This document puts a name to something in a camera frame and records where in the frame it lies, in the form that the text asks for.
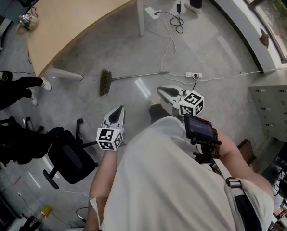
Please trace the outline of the large white power strip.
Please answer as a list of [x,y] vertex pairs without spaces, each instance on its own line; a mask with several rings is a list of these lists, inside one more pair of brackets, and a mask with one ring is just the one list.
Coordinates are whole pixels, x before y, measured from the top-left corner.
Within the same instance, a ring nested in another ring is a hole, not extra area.
[[151,16],[153,20],[157,20],[159,18],[158,11],[155,11],[151,6],[146,7],[145,11]]

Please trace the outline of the grey locker cabinet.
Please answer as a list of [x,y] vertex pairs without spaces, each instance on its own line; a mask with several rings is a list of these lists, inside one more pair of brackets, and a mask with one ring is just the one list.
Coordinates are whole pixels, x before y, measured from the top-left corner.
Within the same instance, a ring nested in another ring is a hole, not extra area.
[[287,85],[250,86],[263,133],[287,142]]

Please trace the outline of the person's white shirt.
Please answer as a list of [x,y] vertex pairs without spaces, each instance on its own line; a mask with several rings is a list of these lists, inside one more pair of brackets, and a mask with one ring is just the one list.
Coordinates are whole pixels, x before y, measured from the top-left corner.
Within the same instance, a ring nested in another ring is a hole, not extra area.
[[121,208],[114,231],[268,231],[274,202],[260,188],[186,153],[185,127],[164,117],[127,145],[111,194]]

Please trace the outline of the person's left forearm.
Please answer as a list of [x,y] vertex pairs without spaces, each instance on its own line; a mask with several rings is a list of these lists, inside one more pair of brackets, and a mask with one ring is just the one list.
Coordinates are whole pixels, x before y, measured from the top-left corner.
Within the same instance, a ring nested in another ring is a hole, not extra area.
[[111,194],[117,168],[118,152],[105,151],[90,187],[83,231],[114,231],[114,227],[119,224],[121,208]]

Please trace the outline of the person's right forearm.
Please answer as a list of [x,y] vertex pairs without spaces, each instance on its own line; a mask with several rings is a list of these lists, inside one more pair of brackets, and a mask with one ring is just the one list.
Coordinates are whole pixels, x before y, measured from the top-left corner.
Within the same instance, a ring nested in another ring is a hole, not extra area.
[[222,143],[220,146],[220,160],[229,171],[230,176],[260,188],[269,196],[269,201],[273,203],[274,192],[270,183],[248,166],[236,144],[224,132],[215,125],[212,127],[216,129],[218,138]]

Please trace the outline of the black equipment pile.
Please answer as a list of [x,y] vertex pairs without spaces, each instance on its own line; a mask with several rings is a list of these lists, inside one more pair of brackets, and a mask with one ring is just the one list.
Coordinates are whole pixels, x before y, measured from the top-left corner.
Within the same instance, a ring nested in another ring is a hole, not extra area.
[[284,144],[280,152],[274,158],[272,165],[276,166],[273,174],[277,176],[275,196],[279,195],[284,199],[287,199],[287,143]]

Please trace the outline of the small chest monitor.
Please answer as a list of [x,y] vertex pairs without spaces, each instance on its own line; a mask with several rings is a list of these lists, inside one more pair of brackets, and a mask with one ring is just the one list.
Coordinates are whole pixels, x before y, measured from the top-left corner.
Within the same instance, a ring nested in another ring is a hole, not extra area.
[[213,130],[212,124],[204,119],[184,115],[186,137],[199,144],[219,144],[217,135]]

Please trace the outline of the small yellow object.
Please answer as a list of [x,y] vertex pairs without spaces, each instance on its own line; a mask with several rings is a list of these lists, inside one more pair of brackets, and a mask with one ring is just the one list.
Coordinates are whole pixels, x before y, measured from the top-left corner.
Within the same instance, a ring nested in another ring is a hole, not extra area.
[[41,209],[40,213],[42,214],[42,216],[43,216],[44,218],[47,218],[47,217],[49,216],[49,214],[51,213],[51,211],[52,211],[51,207],[48,206],[48,205],[45,205],[45,206]]

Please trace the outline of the person's dark trousers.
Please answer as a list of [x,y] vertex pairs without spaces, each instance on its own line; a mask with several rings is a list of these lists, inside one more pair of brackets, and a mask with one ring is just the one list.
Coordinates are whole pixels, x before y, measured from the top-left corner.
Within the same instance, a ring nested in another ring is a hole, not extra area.
[[164,117],[172,116],[159,103],[153,104],[149,108],[149,114],[150,114],[150,118],[151,118],[151,124],[155,123],[156,121],[158,121]]

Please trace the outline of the beige kettle base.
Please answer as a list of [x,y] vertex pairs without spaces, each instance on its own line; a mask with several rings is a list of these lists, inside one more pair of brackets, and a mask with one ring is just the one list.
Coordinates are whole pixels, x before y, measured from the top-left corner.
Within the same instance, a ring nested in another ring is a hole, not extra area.
[[31,30],[30,24],[25,24],[25,23],[23,24],[19,23],[16,28],[16,32],[18,35],[25,34],[29,32],[30,30]]

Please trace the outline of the black office chair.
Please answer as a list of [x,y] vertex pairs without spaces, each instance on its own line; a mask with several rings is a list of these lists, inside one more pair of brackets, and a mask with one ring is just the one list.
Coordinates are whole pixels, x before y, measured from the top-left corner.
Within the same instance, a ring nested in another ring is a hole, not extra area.
[[63,127],[56,127],[42,133],[23,128],[13,117],[1,120],[0,162],[27,164],[32,159],[42,158],[63,130]]
[[63,127],[53,128],[47,133],[52,142],[47,155],[53,164],[53,169],[49,173],[43,170],[43,175],[56,190],[59,189],[53,179],[56,173],[60,173],[68,183],[75,184],[98,167],[98,163],[84,150],[96,145],[97,142],[83,142],[80,132],[81,124],[83,124],[82,118],[77,120],[75,136]]

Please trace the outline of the grey broom with metal handle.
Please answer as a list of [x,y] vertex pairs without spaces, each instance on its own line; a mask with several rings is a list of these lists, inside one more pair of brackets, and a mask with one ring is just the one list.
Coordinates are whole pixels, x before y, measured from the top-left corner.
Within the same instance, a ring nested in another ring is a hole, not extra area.
[[128,79],[128,78],[135,78],[135,77],[152,76],[152,75],[163,75],[163,74],[168,74],[168,73],[169,73],[169,71],[161,71],[161,72],[156,72],[156,73],[148,73],[148,74],[140,74],[140,75],[132,75],[132,76],[113,78],[111,71],[103,69],[101,72],[101,77],[100,77],[99,95],[104,96],[104,95],[108,94],[110,91],[110,87],[111,87],[112,82],[116,81],[116,80],[123,80],[123,79]]

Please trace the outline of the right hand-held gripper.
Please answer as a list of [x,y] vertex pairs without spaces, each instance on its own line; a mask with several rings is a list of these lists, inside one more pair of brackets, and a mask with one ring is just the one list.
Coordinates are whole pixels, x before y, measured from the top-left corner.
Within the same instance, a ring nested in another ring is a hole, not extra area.
[[183,116],[190,114],[198,116],[204,108],[204,97],[194,90],[184,90],[175,85],[164,85],[157,88],[159,96],[167,103],[171,104],[178,114]]

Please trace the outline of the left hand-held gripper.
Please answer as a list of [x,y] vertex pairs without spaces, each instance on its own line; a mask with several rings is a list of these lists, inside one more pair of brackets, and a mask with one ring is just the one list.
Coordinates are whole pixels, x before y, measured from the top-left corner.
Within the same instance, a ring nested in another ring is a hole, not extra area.
[[116,151],[125,146],[124,142],[125,108],[118,106],[108,112],[104,122],[97,130],[96,142],[101,150]]

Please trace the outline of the brown cloth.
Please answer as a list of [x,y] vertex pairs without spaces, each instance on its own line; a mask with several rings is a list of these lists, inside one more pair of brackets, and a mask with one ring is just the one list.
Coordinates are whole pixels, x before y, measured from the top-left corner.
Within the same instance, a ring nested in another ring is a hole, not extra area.
[[262,45],[264,45],[266,48],[269,48],[269,35],[262,29],[261,30],[261,36],[259,38]]

